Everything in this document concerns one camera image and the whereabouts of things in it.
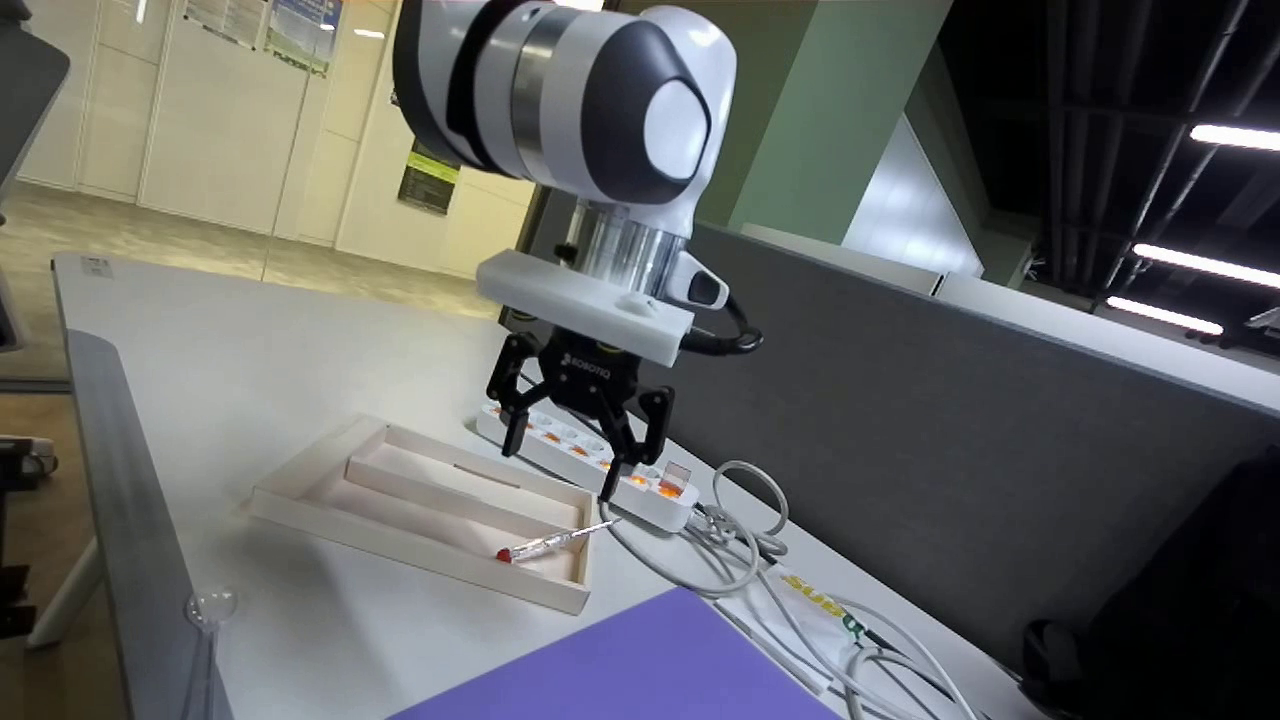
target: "ceiling light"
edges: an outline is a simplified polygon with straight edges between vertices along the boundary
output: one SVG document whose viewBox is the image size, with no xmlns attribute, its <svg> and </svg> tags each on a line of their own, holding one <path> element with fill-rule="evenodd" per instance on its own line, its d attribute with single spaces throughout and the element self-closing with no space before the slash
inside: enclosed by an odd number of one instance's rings
<svg viewBox="0 0 1280 720">
<path fill-rule="evenodd" d="M 1154 260 L 1154 263 L 1190 268 L 1190 272 L 1208 272 L 1208 275 L 1228 275 L 1228 282 L 1240 282 L 1240 285 L 1280 290 L 1280 272 L 1261 272 L 1261 268 L 1249 268 L 1249 263 L 1190 257 L 1190 253 L 1174 253 L 1174 248 L 1161 248 L 1161 246 L 1134 246 L 1130 257 L 1142 257 L 1142 260 Z"/>
<path fill-rule="evenodd" d="M 1195 146 L 1280 154 L 1280 132 L 1271 132 L 1271 128 L 1195 124 L 1190 141 Z"/>
<path fill-rule="evenodd" d="M 1166 311 L 1166 309 L 1138 305 L 1138 302 L 1126 302 L 1126 295 L 1106 295 L 1106 305 L 1120 309 L 1120 311 L 1146 316 L 1146 319 L 1174 325 L 1174 329 L 1205 334 L 1205 338 L 1220 338 L 1223 334 L 1211 319 Z"/>
</svg>

